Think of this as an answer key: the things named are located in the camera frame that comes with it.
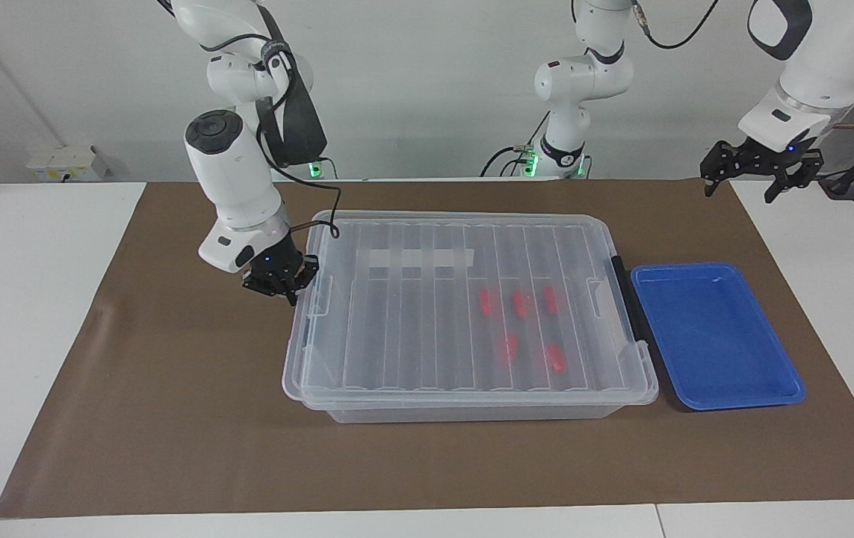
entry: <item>table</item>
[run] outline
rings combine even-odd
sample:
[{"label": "table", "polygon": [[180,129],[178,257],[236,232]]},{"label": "table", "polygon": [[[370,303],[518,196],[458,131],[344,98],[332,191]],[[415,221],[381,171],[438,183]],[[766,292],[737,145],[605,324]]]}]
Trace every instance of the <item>table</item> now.
[{"label": "table", "polygon": [[[0,219],[0,491],[142,188],[143,184],[0,186],[0,214],[6,215]],[[854,205],[829,201],[815,188],[765,205],[764,183],[735,182],[734,188],[854,394]],[[37,337],[40,333],[44,339]],[[13,355],[24,359],[13,361]],[[398,527],[389,522],[402,516],[377,512],[142,516],[0,522],[0,534],[71,534],[79,528],[89,534],[170,534],[180,528],[200,534],[205,525],[217,525],[259,535],[268,531],[280,535],[290,528],[310,535],[324,535],[325,529],[333,528],[355,528],[365,535],[376,535],[378,528],[391,533],[429,528],[431,534],[437,529],[465,535],[470,525],[483,525],[504,535],[530,535],[535,533],[531,529],[547,525],[556,531],[588,529],[604,535],[621,535],[612,532],[628,529],[622,535],[662,536],[665,531],[669,536],[698,536],[730,531],[725,528],[730,521],[742,536],[773,531],[796,535],[791,528],[809,536],[842,535],[841,527],[836,527],[840,522],[854,529],[854,501],[405,514],[430,523]]]}]

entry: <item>cable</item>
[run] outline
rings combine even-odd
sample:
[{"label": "cable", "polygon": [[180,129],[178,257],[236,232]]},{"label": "cable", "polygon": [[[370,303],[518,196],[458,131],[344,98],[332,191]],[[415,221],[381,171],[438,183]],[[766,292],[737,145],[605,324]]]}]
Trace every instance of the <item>cable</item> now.
[{"label": "cable", "polygon": [[504,177],[503,174],[506,173],[506,168],[508,168],[510,164],[513,165],[513,170],[516,170],[516,166],[519,164],[526,164],[526,159],[513,159],[509,163],[503,164],[503,170],[499,170],[499,177]]},{"label": "cable", "polygon": [[585,179],[590,179],[590,173],[593,171],[593,156],[587,155],[584,159],[590,160],[590,167],[587,168],[587,177],[585,177]]},{"label": "cable", "polygon": [[337,173],[337,163],[335,163],[333,159],[331,159],[330,157],[321,157],[321,159],[318,160],[327,161],[328,163],[330,163],[331,168],[334,168],[334,179],[341,179],[341,174]]},{"label": "cable", "polygon": [[288,57],[291,59],[291,68],[287,70],[287,87],[284,89],[284,93],[280,96],[280,99],[278,99],[277,102],[272,103],[267,112],[273,112],[287,101],[288,96],[291,95],[291,89],[294,87],[294,83],[296,83],[297,79],[300,78],[300,71],[297,70],[297,61],[294,59],[294,55],[288,54]]},{"label": "cable", "polygon": [[[257,133],[256,133],[257,146],[260,146],[260,151],[262,151],[262,153],[264,154],[264,159],[267,160],[268,166],[272,167],[274,171],[276,171],[280,175],[286,177],[287,179],[293,181],[294,183],[298,183],[298,184],[303,185],[304,187],[320,188],[321,190],[324,190],[324,191],[337,191],[337,197],[334,199],[334,206],[330,210],[330,220],[312,220],[310,222],[305,222],[304,224],[298,224],[297,226],[294,226],[291,228],[291,232],[299,232],[301,229],[308,229],[308,228],[313,228],[314,226],[324,225],[324,226],[327,226],[328,228],[330,228],[330,235],[332,236],[332,238],[334,238],[334,239],[340,238],[341,229],[338,228],[337,225],[334,224],[334,217],[335,217],[335,214],[337,214],[338,205],[341,205],[341,195],[344,192],[338,186],[322,185],[320,183],[314,183],[313,181],[307,181],[306,179],[300,179],[300,177],[296,177],[290,173],[287,173],[286,170],[281,170],[281,168],[279,166],[277,166],[277,164],[274,163],[272,159],[270,159],[270,156],[268,155],[267,150],[264,149],[263,135],[264,135],[263,129],[260,125],[258,125],[257,126]],[[333,164],[333,166],[334,166],[334,177],[340,179],[337,175],[337,164],[334,164],[334,161],[328,157],[322,157],[321,160],[322,161],[328,161],[329,163]]]},{"label": "cable", "polygon": [[170,0],[158,0],[158,4],[161,4],[161,7],[164,8],[171,16],[174,16],[174,9],[171,7]]},{"label": "cable", "polygon": [[494,164],[495,160],[498,159],[499,156],[503,155],[504,153],[509,153],[510,151],[516,151],[515,147],[506,146],[506,147],[504,147],[504,149],[501,149],[498,152],[492,154],[492,157],[489,157],[489,160],[487,161],[486,166],[483,167],[483,171],[481,171],[480,177],[486,176],[487,170],[489,170],[489,167],[491,167],[492,164]]},{"label": "cable", "polygon": [[231,38],[231,40],[227,40],[227,41],[221,43],[220,45],[215,45],[214,47],[205,47],[204,45],[201,45],[201,48],[208,51],[208,52],[217,52],[217,51],[220,51],[222,48],[225,48],[228,45],[233,45],[236,42],[243,41],[243,40],[263,40],[265,43],[270,42],[270,38],[266,37],[266,35],[240,34],[240,35],[235,35],[234,37]]},{"label": "cable", "polygon": [[646,14],[643,11],[643,7],[639,5],[639,0],[632,0],[632,11],[633,14],[636,15],[636,21],[639,22],[639,26],[643,29],[643,34],[646,35],[646,39],[649,40],[649,43],[656,45],[660,49],[672,50],[678,49],[679,47],[689,43],[693,40],[693,37],[696,37],[696,34],[702,30],[702,26],[706,24],[706,21],[709,20],[711,14],[713,14],[713,10],[716,10],[716,6],[720,3],[720,0],[713,0],[709,9],[706,10],[706,14],[702,15],[702,20],[699,21],[699,24],[693,28],[692,34],[686,36],[685,40],[679,41],[678,43],[673,43],[672,45],[665,45],[656,41],[656,38],[652,36],[652,32],[649,30],[649,21],[646,20]]},{"label": "cable", "polygon": [[[535,139],[535,137],[536,137],[536,134],[539,133],[540,129],[543,129],[543,125],[544,125],[544,123],[546,123],[547,118],[549,118],[549,111],[548,110],[546,111],[546,114],[543,114],[543,119],[539,120],[539,125],[536,126],[535,130],[533,130],[533,134],[530,135],[530,140],[526,140],[526,146],[531,146],[531,144],[533,143],[533,139]],[[513,174],[516,173],[516,167],[518,165],[519,165],[519,163],[513,163],[513,169],[510,170],[510,177],[513,177]]]}]

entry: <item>electrical outlet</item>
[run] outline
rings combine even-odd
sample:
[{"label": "electrical outlet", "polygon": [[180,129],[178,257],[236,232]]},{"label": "electrical outlet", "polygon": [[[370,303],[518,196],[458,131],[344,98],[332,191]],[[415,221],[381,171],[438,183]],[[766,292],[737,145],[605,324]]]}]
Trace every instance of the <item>electrical outlet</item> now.
[{"label": "electrical outlet", "polygon": [[105,160],[91,146],[64,146],[35,152],[26,164],[38,181],[104,181],[108,173]]}]

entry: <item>plastic tray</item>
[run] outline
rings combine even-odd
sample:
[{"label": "plastic tray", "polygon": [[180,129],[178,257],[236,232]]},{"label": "plastic tray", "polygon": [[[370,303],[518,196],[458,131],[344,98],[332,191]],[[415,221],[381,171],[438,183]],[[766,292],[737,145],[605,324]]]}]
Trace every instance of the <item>plastic tray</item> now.
[{"label": "plastic tray", "polygon": [[794,404],[805,386],[742,273],[649,265],[632,283],[676,395],[697,411]]},{"label": "plastic tray", "polygon": [[658,395],[601,221],[341,211],[337,224],[339,239],[308,238],[321,271],[294,316],[290,398],[394,422],[600,418]]}]

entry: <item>robotic arm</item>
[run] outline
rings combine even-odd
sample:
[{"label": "robotic arm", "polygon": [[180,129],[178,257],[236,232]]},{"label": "robotic arm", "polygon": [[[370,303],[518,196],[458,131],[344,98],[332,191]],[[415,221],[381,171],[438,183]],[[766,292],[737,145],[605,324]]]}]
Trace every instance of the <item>robotic arm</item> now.
[{"label": "robotic arm", "polygon": [[536,141],[536,175],[576,174],[590,128],[590,113],[581,103],[629,89],[633,68],[622,35],[631,9],[629,0],[579,0],[576,34],[587,53],[536,71],[536,94],[550,105],[546,132]]},{"label": "robotic arm", "polygon": [[327,138],[308,94],[311,74],[298,61],[276,21],[253,0],[172,0],[182,30],[216,57],[208,84],[235,110],[198,116],[185,147],[217,221],[198,249],[216,268],[236,273],[244,287],[283,295],[293,306],[318,271],[316,256],[297,251],[272,166],[259,137],[266,137],[277,167],[316,161]]},{"label": "robotic arm", "polygon": [[700,173],[707,197],[728,178],[772,175],[771,203],[815,179],[824,160],[812,144],[854,106],[854,0],[754,0],[749,34],[785,71],[738,123],[745,142],[720,140]]}]

